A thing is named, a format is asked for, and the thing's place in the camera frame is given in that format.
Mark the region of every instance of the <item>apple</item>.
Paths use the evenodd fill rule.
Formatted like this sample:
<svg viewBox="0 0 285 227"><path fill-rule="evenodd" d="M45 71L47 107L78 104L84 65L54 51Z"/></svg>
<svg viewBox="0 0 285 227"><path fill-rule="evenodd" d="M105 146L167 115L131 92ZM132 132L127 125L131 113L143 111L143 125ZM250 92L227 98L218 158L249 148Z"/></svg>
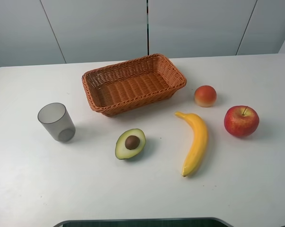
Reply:
<svg viewBox="0 0 285 227"><path fill-rule="evenodd" d="M255 110L245 105L231 107L224 117L224 127L233 136L244 137L251 135L259 124Z"/></svg>
<svg viewBox="0 0 285 227"><path fill-rule="evenodd" d="M216 101L216 91L209 85L204 85L196 89L194 100L201 107L211 107Z"/></svg>

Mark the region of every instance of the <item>avocado pit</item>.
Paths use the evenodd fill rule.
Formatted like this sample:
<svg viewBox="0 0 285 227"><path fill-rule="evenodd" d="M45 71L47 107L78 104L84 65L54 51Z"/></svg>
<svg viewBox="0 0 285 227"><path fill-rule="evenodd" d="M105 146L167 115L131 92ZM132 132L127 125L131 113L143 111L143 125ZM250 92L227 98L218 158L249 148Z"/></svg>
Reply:
<svg viewBox="0 0 285 227"><path fill-rule="evenodd" d="M134 150L139 146L140 142L141 141L137 136L131 135L125 140L125 148Z"/></svg>

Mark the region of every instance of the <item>cup rim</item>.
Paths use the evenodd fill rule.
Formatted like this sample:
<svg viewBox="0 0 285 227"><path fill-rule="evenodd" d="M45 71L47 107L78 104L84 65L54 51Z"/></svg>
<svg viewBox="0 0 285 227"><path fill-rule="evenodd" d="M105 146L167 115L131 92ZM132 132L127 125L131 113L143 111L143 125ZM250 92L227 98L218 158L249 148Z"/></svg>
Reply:
<svg viewBox="0 0 285 227"><path fill-rule="evenodd" d="M49 103L49 104L45 105L43 108L41 108L40 111L39 111L38 114L37 114L37 119L38 119L38 121L39 121L41 124L53 124L53 123L58 122L58 121L60 120L60 119L58 119L58 120L55 121L55 122L44 123L44 122L42 122L42 121L39 119L39 114L40 114L40 112L41 112L45 107L47 107L47 106L49 106L49 105L52 105L52 104L60 104L60 105L63 105L63 107L64 107L64 109L65 109L65 112L63 113L63 115L61 116L60 119L62 119L62 118L66 115L67 108L66 108L66 106L65 106L64 104L62 104L62 103Z"/></svg>

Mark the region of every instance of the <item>basket rim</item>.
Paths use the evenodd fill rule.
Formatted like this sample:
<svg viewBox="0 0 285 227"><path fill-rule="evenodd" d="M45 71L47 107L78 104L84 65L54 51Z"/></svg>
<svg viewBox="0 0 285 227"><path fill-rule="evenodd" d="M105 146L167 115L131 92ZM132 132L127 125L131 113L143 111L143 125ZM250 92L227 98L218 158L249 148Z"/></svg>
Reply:
<svg viewBox="0 0 285 227"><path fill-rule="evenodd" d="M160 57L160 58L164 58L165 60L167 60L176 70L177 70L177 74L180 75L180 83L175 85L175 86L172 86L172 87L168 87L168 88L164 88L164 89L161 89L161 90L156 90L154 92L151 92L151 93L148 93L148 94L144 94L142 96L136 96L132 99L129 99L129 100L126 100L126 101L122 101L122 102L119 102L119 103L116 103L116 104L112 104L112 105L106 105L106 106L97 106L95 103L94 103L94 100L93 100L93 97L90 93L90 90L89 89L86 89L88 88L88 84L87 84L87 76L90 74L90 73L95 73L95 72L98 72L98 71L101 71L103 69L107 69L108 67L109 68L115 68L115 67L118 67L118 66L124 66L124 65L127 65L129 63L132 63L132 62L136 62L136 61L140 61L142 59L146 59L146 58L154 58L154 57ZM107 66L104 66L104 67L101 67L101 68L97 68L97 69L93 69L93 70L89 70L87 72L85 72L82 76L82 83L84 85L84 89L85 89L85 92L86 92L86 95L87 95L87 98L88 98L88 101L89 101L89 105L91 107L91 109L93 111L96 111L98 113L103 113L107 110L114 110L114 109L117 109L117 108L120 108L121 106L125 106L127 103L129 102L133 102L134 100L138 100L138 99L142 99L142 98L150 98L152 96L156 96L157 94L159 93L162 93L162 94L165 94L165 93L169 93L171 91L177 91L181 88L183 88L186 84L187 84L187 79L185 78L185 76L179 71L179 69L177 69L177 67L170 61L169 58L167 58L166 56L164 56L163 54L160 54L160 53L154 53L154 54L150 54L150 55L147 55L147 56L143 56L141 58L136 58L136 59L132 59L132 60L129 60L129 61L123 61L123 62L120 62L120 63L116 63L116 64L111 64L111 65L107 65Z"/></svg>

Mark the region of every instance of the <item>wicker basket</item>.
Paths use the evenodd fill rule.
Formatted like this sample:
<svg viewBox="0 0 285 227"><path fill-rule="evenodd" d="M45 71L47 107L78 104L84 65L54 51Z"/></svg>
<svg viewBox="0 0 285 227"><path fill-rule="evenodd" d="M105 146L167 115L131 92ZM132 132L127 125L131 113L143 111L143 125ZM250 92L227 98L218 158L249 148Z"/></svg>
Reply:
<svg viewBox="0 0 285 227"><path fill-rule="evenodd" d="M112 116L170 98L187 83L162 54L86 72L82 83L93 111Z"/></svg>

